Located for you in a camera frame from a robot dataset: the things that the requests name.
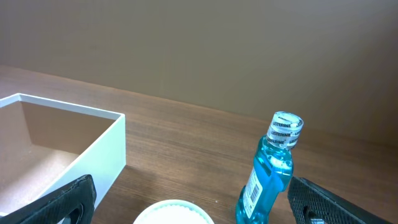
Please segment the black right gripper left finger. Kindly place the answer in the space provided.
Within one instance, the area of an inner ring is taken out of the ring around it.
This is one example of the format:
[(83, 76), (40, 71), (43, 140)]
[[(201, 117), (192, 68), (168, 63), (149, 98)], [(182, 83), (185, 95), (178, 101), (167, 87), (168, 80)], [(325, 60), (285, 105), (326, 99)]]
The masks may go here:
[(1, 224), (90, 223), (95, 200), (93, 178), (86, 174), (1, 217)]

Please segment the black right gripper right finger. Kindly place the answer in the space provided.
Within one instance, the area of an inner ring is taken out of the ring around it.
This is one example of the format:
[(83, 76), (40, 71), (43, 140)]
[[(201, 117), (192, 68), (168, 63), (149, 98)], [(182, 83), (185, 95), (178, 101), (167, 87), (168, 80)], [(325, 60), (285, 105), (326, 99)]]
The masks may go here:
[(301, 224), (391, 224), (303, 177), (291, 179), (288, 200)]

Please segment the blue mouthwash bottle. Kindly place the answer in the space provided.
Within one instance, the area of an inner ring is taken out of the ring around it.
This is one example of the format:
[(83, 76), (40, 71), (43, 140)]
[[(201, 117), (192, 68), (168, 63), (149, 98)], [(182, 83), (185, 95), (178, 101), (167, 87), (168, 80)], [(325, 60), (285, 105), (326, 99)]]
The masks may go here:
[(279, 193), (286, 190), (294, 171), (291, 150), (303, 120), (285, 111), (274, 113), (267, 133), (259, 140), (247, 184), (236, 204), (237, 223), (267, 223)]

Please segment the white round cotton swab jar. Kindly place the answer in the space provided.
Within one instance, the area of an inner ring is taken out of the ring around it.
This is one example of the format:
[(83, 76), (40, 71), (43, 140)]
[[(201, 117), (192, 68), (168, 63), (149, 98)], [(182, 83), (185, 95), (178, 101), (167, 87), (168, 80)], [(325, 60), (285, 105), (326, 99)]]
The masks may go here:
[(214, 224), (199, 206), (185, 200), (163, 200), (142, 211), (133, 224)]

